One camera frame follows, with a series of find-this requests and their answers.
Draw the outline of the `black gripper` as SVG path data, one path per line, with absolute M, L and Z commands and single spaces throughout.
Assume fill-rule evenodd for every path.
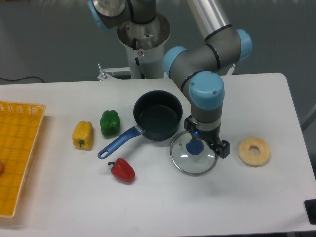
M 193 122 L 193 117 L 189 115 L 184 120 L 184 129 L 188 131 L 193 139 L 200 139 L 209 142 L 209 147 L 222 159 L 230 153 L 230 143 L 219 139 L 220 123 L 198 123 Z

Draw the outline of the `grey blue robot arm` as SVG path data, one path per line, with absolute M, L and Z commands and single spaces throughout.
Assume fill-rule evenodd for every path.
M 88 6 L 101 29 L 116 28 L 126 48 L 131 77 L 168 75 L 191 104 L 185 129 L 225 158 L 230 148 L 219 138 L 224 86 L 218 71 L 251 54 L 250 35 L 232 27 L 219 1 L 190 0 L 204 45 L 192 51 L 180 46 L 164 51 L 170 24 L 157 12 L 154 0 L 90 0 Z

